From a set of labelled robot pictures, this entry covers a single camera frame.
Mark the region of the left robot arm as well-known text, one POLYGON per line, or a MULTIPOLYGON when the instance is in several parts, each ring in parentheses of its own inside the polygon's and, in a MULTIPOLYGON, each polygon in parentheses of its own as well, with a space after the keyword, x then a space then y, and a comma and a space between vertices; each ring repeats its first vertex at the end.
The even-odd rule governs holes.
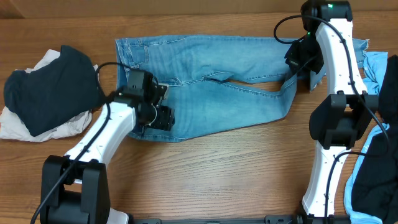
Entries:
POLYGON ((108 96, 83 139, 64 156, 45 160, 41 201, 32 223, 133 223, 132 215, 111 207, 108 164, 130 132, 169 131, 175 118, 173 109, 162 105, 167 84, 147 71, 134 69, 130 74, 127 83, 108 96))

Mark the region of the light blue denim jeans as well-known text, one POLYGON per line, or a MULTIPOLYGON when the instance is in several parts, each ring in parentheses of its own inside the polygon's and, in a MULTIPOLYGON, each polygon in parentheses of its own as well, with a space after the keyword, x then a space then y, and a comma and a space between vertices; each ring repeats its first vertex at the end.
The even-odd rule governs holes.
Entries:
POLYGON ((163 35, 115 41, 117 84, 130 69, 169 86, 163 105, 175 111, 170 131, 147 128, 130 137, 181 142, 284 118, 297 91, 285 62, 289 39, 224 35, 163 35))

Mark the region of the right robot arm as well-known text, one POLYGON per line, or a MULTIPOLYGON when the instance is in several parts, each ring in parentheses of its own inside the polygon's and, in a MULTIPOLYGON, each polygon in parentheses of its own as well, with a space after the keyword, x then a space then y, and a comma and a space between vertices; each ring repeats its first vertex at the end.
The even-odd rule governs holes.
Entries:
POLYGON ((307 34, 291 43, 285 62, 291 71, 325 70, 328 95, 310 115, 315 141, 310 183, 293 223, 349 223, 335 216, 341 171, 355 142, 363 136, 378 107, 362 81, 353 47, 353 15, 348 1, 306 1, 300 10, 307 34))

